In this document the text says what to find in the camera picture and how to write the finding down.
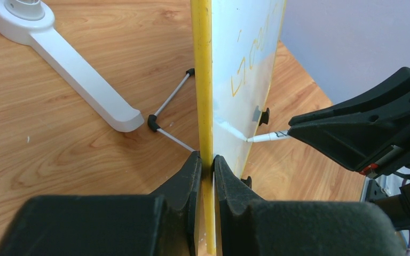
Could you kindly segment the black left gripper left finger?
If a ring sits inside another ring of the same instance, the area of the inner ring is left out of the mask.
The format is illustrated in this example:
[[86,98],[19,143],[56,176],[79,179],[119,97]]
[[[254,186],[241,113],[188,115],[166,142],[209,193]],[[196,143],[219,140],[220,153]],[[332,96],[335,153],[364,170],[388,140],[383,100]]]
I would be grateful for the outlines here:
[[146,195],[40,195],[8,225],[0,255],[197,255],[201,158]]

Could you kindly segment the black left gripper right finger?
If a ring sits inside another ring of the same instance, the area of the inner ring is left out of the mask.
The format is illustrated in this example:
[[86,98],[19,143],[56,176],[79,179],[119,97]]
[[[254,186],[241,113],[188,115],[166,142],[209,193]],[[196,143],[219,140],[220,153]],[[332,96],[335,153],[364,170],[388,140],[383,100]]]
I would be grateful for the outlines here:
[[214,159],[218,255],[404,255],[388,216],[363,202],[267,201]]

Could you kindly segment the yellow framed whiteboard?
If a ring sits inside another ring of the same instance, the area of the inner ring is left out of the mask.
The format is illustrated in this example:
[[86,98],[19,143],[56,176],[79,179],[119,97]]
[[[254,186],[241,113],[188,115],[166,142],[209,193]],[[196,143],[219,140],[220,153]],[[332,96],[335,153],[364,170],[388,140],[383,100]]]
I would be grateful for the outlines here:
[[265,112],[286,1],[191,1],[207,252],[217,253],[212,163],[244,171]]

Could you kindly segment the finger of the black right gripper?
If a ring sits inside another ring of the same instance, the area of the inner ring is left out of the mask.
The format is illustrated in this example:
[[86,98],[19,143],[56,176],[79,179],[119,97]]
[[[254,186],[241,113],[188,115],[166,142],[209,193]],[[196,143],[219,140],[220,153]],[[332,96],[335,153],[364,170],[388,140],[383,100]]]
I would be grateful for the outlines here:
[[367,112],[290,126],[288,134],[366,176],[410,168],[410,92]]
[[410,68],[401,67],[372,89],[331,107],[294,116],[288,124],[294,126],[329,117],[367,112],[391,103],[408,92],[410,92]]

